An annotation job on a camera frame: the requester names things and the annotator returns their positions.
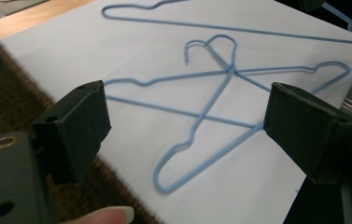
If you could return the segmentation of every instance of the fingernail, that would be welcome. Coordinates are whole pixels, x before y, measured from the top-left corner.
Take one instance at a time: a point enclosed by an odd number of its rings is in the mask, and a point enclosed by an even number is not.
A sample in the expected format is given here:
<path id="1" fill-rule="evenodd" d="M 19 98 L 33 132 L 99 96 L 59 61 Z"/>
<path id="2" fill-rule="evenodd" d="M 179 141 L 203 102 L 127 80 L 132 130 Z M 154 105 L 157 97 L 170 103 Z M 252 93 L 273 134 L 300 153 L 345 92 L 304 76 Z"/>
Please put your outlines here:
<path id="1" fill-rule="evenodd" d="M 126 216 L 127 223 L 131 223 L 134 219 L 134 209 L 129 206 L 111 206 L 107 209 L 120 210 Z"/>

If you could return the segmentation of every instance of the wooden edge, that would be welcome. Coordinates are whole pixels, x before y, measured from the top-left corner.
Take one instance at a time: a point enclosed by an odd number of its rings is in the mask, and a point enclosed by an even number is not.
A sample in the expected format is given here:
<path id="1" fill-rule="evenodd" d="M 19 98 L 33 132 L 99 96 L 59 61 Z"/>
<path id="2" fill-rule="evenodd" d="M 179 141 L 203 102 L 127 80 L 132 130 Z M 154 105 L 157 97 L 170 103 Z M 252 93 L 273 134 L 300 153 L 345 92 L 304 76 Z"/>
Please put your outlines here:
<path id="1" fill-rule="evenodd" d="M 93 0 L 51 0 L 0 19 L 0 39 L 14 35 Z"/>

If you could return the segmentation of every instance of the white surface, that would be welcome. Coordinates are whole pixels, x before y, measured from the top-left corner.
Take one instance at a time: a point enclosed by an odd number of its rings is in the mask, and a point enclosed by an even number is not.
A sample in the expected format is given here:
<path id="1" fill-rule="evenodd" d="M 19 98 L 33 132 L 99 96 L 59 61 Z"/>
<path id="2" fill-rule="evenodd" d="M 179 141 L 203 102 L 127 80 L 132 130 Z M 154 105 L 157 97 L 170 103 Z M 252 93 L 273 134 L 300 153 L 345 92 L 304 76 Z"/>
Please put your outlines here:
<path id="1" fill-rule="evenodd" d="M 236 65 L 241 69 L 314 66 L 323 61 L 340 61 L 352 67 L 352 45 L 105 20 L 100 10 L 114 2 L 94 1 L 11 36 L 3 43 L 55 100 L 76 86 L 97 79 L 149 80 L 218 70 L 218 64 L 202 48 L 191 49 L 190 65 L 183 61 L 183 46 L 187 41 L 208 39 L 216 34 L 231 35 L 237 40 Z M 129 9 L 116 13 L 352 39 L 347 31 L 269 0 L 197 0 L 154 11 Z M 230 54 L 231 45 L 227 41 L 218 41 L 215 47 L 224 57 Z M 282 81 L 311 90 L 341 71 L 333 67 L 315 75 L 254 77 L 268 86 L 273 81 Z M 119 85 L 106 91 L 198 112 L 220 80 L 221 77 L 181 80 L 146 89 Z M 351 81 L 352 74 L 319 97 L 339 106 Z M 268 95 L 234 77 L 210 114 L 256 123 L 263 120 Z M 116 102 L 108 102 L 108 110 L 113 129 L 102 144 L 101 157 L 150 212 L 167 223 L 282 223 L 303 182 L 302 171 L 261 131 L 185 186 L 162 195 L 152 183 L 155 164 L 170 146 L 186 140 L 194 119 Z M 173 182 L 245 131 L 205 121 L 194 145 L 176 154 L 163 168 L 162 182 Z"/>

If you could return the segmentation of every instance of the human hand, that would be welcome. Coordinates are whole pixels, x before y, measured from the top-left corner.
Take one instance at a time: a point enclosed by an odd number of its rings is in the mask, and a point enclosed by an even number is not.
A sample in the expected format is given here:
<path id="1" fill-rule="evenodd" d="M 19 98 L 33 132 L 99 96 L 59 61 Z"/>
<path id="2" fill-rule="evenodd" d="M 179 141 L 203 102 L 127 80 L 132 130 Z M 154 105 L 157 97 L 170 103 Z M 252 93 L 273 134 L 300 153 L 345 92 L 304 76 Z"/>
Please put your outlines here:
<path id="1" fill-rule="evenodd" d="M 129 224 L 133 218 L 134 210 L 132 207 L 116 206 L 102 208 L 84 217 L 61 224 Z"/>

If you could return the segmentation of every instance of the woven rug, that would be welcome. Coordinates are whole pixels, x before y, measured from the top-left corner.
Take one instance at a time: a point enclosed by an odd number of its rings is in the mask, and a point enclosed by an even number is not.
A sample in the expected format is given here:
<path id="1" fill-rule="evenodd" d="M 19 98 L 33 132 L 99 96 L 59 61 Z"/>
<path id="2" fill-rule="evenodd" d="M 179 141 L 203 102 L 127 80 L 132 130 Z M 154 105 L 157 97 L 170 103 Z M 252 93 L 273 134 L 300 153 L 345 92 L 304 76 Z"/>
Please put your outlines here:
<path id="1" fill-rule="evenodd" d="M 0 134 L 33 133 L 32 122 L 53 102 L 29 79 L 0 46 Z M 96 158 L 78 185 L 54 185 L 48 178 L 50 196 L 59 221 L 86 215 L 111 205 L 134 208 L 133 223 L 158 223 L 116 174 Z"/>

